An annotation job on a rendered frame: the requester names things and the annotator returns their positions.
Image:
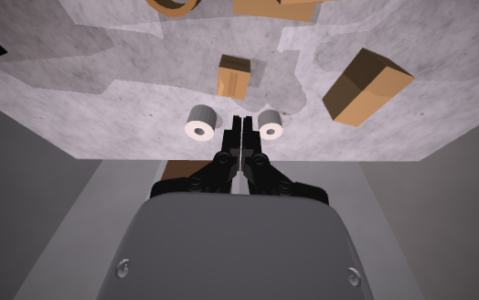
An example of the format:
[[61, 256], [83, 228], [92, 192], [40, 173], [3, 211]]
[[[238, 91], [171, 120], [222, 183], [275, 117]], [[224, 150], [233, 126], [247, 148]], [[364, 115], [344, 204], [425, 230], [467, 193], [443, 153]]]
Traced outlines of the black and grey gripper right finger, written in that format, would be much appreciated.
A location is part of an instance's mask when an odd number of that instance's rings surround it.
[[260, 131], [252, 131], [252, 116], [243, 117], [241, 171], [248, 179], [250, 195], [312, 198], [329, 205], [322, 188], [294, 183], [271, 165], [269, 157], [261, 152]]

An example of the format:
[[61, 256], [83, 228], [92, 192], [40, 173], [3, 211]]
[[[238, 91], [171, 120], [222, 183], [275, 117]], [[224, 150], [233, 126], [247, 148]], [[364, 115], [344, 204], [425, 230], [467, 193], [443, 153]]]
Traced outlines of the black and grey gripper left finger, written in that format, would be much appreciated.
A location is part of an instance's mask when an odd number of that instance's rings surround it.
[[232, 178], [240, 171], [241, 117], [233, 115], [232, 130], [224, 130], [221, 151], [213, 161], [190, 177], [160, 180], [154, 183], [150, 198], [168, 192], [229, 194]]

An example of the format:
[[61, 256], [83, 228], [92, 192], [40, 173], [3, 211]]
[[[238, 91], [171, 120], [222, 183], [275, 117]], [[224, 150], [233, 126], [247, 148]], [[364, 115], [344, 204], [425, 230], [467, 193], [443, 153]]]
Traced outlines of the light wooden square board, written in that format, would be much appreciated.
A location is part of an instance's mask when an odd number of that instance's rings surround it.
[[233, 14], [311, 21], [316, 2], [280, 5], [277, 0], [233, 0]]

